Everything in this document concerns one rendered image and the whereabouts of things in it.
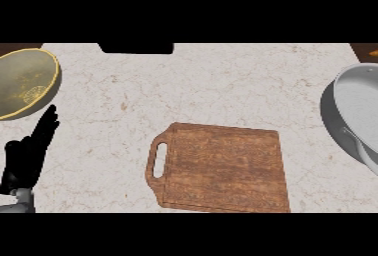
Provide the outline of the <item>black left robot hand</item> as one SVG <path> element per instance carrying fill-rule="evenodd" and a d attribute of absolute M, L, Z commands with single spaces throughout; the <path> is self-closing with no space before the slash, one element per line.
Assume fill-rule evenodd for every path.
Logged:
<path fill-rule="evenodd" d="M 56 106 L 50 105 L 29 136 L 4 145 L 5 166 L 0 181 L 0 194 L 19 188 L 30 189 L 38 181 L 47 148 L 59 126 Z"/>

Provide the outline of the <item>brown wooden cutting board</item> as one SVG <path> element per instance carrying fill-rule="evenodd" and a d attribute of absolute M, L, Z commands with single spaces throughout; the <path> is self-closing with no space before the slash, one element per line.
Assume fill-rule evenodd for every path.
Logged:
<path fill-rule="evenodd" d="M 289 210 L 274 130 L 172 123 L 152 141 L 144 178 L 165 208 Z"/>

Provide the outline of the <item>yellow rimmed olive bowl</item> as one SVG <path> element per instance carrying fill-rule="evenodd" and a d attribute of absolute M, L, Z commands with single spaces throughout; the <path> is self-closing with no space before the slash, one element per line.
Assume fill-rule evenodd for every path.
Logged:
<path fill-rule="evenodd" d="M 51 101 L 61 81 L 56 56 L 42 49 L 16 50 L 0 57 L 0 120 L 35 113 Z"/>

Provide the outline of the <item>black appliance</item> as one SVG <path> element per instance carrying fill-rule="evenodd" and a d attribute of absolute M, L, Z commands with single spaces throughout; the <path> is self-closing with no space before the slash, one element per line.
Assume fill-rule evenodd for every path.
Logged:
<path fill-rule="evenodd" d="M 100 43 L 104 53 L 118 54 L 171 54 L 172 43 Z"/>

